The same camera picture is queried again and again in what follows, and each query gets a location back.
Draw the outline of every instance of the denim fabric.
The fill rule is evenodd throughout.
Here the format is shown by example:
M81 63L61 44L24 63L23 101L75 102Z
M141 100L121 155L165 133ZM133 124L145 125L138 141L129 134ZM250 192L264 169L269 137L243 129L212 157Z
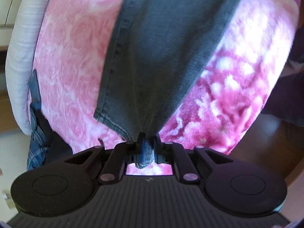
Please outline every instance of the denim fabric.
M28 85L31 91L32 98L32 102L29 106L32 126L32 137L29 145L27 170L32 170L34 168L42 166L45 160L45 153L49 150L49 148L44 146L47 142L47 139L41 128L38 126L37 118L35 115L35 111L41 109L41 96L36 70L33 71L32 77Z
M94 118L126 140L155 136L203 71L239 1L124 0ZM146 158L153 153L149 145L144 151Z
M41 112L41 97L36 70L29 82L32 103L29 107L32 138L29 146L27 169L38 168L60 158L72 155L71 147L54 132Z

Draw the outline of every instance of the white wall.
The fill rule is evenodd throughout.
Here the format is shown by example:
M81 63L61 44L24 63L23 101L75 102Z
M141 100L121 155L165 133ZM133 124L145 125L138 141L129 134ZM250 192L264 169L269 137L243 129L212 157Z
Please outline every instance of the white wall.
M12 32L12 27L0 27L0 46L8 46L10 44Z
M299 166L302 169L298 178L288 187L288 195L281 213L290 221L304 218L304 159Z
M10 187L20 174L26 171L26 161L29 150L30 136L24 135L20 130L0 134L0 220L7 222L17 210L10 210L2 196L3 190Z
M11 8L9 10L9 14L7 16L6 25L14 25L16 16L20 7L22 0L13 0L11 4Z

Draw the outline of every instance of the white cushion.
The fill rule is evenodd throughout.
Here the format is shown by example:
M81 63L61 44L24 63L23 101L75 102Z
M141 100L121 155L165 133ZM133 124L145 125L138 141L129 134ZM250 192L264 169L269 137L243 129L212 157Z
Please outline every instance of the white cushion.
M21 130L29 135L28 81L36 43L49 0L22 0L6 59L6 83L13 113Z

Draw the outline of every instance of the wooden floor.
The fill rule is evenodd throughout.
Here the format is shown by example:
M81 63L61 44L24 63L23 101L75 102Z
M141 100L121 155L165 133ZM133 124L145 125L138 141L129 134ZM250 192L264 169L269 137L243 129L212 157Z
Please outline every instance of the wooden floor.
M0 74L4 73L7 51L0 51Z
M294 148L288 141L287 123L260 114L230 156L286 178L303 159L304 150Z
M0 133L18 128L7 92L0 92Z

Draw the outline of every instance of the black device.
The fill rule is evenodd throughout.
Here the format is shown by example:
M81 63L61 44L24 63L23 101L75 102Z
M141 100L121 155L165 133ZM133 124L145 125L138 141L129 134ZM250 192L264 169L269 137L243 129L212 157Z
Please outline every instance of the black device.
M203 227L271 228L289 222L278 213L282 178L214 150L153 140L155 162L173 175L125 175L141 163L145 134L114 149L96 146L19 176L11 196L19 214L12 228Z

